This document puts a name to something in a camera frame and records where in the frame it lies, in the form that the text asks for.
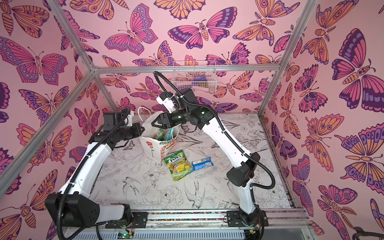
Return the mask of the teal Fox's fruits bag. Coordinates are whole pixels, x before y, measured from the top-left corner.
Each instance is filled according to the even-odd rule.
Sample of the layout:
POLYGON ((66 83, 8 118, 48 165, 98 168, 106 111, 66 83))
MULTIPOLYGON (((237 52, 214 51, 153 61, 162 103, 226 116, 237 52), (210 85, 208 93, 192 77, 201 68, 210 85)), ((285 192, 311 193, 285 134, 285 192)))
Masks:
POLYGON ((163 140, 164 141, 172 140, 174 138, 174 135, 173 135, 174 130, 175 130, 175 128, 170 128, 170 130, 164 135, 163 140))

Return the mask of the white paper bag with flower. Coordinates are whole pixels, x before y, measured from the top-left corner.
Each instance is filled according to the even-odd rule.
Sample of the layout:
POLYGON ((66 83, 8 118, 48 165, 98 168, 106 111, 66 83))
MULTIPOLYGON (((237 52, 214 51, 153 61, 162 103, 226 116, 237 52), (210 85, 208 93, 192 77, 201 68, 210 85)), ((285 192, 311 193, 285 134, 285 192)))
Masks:
POLYGON ((161 162, 172 150, 177 142, 180 125, 168 129, 152 126, 152 122, 163 112, 153 114, 147 108, 140 107, 138 116, 144 127, 144 132, 139 137, 145 155, 153 161, 161 162))

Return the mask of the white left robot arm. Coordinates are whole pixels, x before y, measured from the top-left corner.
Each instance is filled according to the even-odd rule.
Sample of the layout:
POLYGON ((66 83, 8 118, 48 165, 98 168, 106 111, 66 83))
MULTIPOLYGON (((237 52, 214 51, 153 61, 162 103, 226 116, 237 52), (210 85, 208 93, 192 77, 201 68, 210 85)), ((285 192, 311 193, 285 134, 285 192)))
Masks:
POLYGON ((139 123, 130 126, 108 127, 95 132, 87 151, 72 176, 56 194, 50 194, 45 205, 58 228, 90 228, 112 221, 131 223, 129 204, 102 206, 90 196, 105 160, 116 145, 138 138, 144 132, 139 123))

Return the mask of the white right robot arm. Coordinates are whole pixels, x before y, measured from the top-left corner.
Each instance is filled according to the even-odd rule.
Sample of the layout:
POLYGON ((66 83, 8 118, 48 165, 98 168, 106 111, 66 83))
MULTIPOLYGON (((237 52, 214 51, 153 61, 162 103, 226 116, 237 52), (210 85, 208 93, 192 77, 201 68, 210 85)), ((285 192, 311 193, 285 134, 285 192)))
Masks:
POLYGON ((199 103, 194 92, 186 89, 180 95, 161 93, 157 102, 163 105, 166 113, 160 114, 152 126, 161 129, 190 123, 207 134, 226 154, 232 164, 227 178, 236 186, 239 195, 239 211, 247 226, 259 222, 259 209, 253 197, 254 171, 260 159, 259 154, 251 153, 223 124, 217 112, 208 105, 199 103))

